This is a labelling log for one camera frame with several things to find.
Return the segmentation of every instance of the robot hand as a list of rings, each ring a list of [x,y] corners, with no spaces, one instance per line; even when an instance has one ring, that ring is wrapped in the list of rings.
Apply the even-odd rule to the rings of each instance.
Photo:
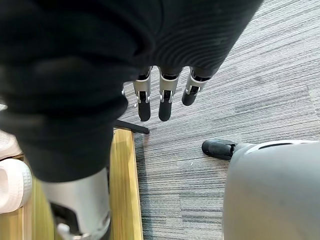
[[[42,181],[66,240],[110,229],[106,166],[113,122],[134,81],[150,118],[150,66],[160,69],[159,118],[167,121],[183,67],[191,105],[262,0],[0,1],[0,127],[14,134]]]

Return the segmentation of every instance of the striped carpet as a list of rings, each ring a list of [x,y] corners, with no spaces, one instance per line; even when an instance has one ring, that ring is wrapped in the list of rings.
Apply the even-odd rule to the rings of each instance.
[[[144,240],[220,240],[228,163],[205,156],[209,138],[260,143],[320,139],[320,2],[266,0],[218,73],[189,107],[184,68],[171,118],[161,122],[159,72],[151,119],[140,122],[132,83],[121,120],[135,135]]]

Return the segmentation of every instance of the white object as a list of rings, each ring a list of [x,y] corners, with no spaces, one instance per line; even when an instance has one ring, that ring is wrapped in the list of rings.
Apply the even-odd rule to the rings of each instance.
[[[0,111],[6,108],[7,106],[0,104]],[[0,160],[17,156],[21,153],[16,137],[0,130]]]
[[[0,161],[0,214],[22,207],[32,192],[29,167],[20,160],[8,158]]]

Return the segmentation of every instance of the robotic finger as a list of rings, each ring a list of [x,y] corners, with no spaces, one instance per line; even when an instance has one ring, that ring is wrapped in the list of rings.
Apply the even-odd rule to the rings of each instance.
[[[139,117],[142,122],[148,121],[151,116],[151,69],[152,66],[143,68],[138,76],[138,79],[133,81],[134,92],[138,101]]]
[[[190,73],[182,95],[183,105],[190,106],[194,103],[197,94],[205,87],[206,83],[211,79],[214,73],[204,71],[197,67],[190,67]]]
[[[168,121],[171,116],[171,107],[176,93],[178,79],[182,67],[180,68],[159,68],[160,79],[160,105],[159,105],[159,118],[161,121]]]

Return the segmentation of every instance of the black sleeve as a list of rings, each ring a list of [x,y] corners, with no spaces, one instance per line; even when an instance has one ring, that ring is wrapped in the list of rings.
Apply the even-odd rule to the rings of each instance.
[[[127,107],[123,82],[138,75],[129,59],[139,34],[126,25],[137,11],[115,13],[118,2],[0,1],[0,96],[8,106],[0,128],[16,135],[43,181],[84,178],[109,160],[113,121]]]
[[[121,95],[146,66],[213,75],[262,0],[0,0],[0,128],[36,177],[107,163]]]

